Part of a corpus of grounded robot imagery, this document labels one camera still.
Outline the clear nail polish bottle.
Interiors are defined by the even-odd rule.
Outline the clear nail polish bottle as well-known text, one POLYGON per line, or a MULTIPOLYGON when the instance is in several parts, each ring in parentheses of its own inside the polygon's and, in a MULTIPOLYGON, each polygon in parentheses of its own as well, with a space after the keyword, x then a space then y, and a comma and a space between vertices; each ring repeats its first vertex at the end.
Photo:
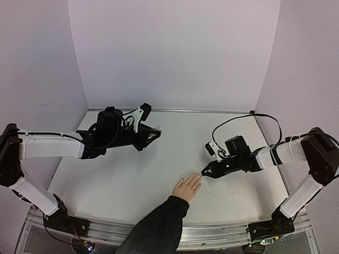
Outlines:
POLYGON ((157 131, 162 132, 161 127, 160 127, 159 125, 157 125, 157 126, 155 127, 155 129, 156 129, 157 131))

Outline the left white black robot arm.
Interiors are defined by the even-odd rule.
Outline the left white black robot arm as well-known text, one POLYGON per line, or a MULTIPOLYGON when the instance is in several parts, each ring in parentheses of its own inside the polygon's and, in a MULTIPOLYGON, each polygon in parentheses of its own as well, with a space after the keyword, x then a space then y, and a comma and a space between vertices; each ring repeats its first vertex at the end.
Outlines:
POLYGON ((150 112, 151 106, 147 103, 128 113, 106 107, 88 130, 77 130, 73 134, 31 132, 10 123, 1 135, 1 186, 38 208, 44 215, 46 228, 85 237, 89 220, 70 216, 61 198, 32 180, 22 170, 21 161, 45 157, 95 159, 110 148, 124 146, 142 151, 161 135, 158 127, 144 124, 150 112))

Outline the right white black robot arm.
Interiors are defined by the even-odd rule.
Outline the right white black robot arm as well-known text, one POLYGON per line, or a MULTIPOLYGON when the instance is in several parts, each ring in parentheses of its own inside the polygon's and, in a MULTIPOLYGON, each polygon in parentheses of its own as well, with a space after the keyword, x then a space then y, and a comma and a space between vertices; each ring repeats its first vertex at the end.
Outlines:
POLYGON ((255 173, 273 167, 303 163, 308 171, 295 190, 273 211, 266 221, 250 223, 246 231, 251 243, 265 242, 294 232, 298 213, 327 185, 338 178, 338 141, 321 128, 294 135, 277 144, 250 150, 238 135, 225 142, 228 154, 214 141, 206 144, 215 160, 202 175, 217 179, 238 171, 255 173))

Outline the black sleeved forearm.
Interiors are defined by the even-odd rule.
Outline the black sleeved forearm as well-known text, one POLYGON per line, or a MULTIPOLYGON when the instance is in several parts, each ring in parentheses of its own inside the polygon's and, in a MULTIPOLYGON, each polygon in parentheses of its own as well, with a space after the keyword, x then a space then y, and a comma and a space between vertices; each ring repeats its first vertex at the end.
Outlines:
POLYGON ((188 209, 187 201, 170 196, 136 224, 116 253, 175 253, 188 209))

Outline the person's bare hand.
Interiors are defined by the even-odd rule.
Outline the person's bare hand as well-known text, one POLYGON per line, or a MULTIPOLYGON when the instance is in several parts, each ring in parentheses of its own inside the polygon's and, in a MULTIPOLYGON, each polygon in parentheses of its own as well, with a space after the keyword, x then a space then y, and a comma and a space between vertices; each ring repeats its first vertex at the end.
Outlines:
POLYGON ((201 188, 201 176, 191 174, 187 179, 182 178, 174 187, 172 196, 178 197, 188 203, 196 196, 201 188))

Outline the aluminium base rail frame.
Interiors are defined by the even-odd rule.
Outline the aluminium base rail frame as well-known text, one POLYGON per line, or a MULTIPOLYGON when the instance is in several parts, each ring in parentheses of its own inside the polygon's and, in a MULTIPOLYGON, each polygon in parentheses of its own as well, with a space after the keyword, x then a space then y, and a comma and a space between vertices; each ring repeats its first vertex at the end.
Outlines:
POLYGON ((175 253, 178 249, 223 249, 242 246, 243 253, 262 253, 267 244, 283 241, 284 253, 295 233, 297 216, 288 219, 278 212, 273 219, 239 225, 183 226, 189 204, 184 199, 170 196, 151 210, 137 224, 113 224, 67 215, 62 207, 51 216, 37 208, 29 210, 29 217, 39 220, 44 232, 54 229, 59 233, 75 235, 78 248, 88 253, 90 243, 105 241, 118 246, 117 253, 175 253))

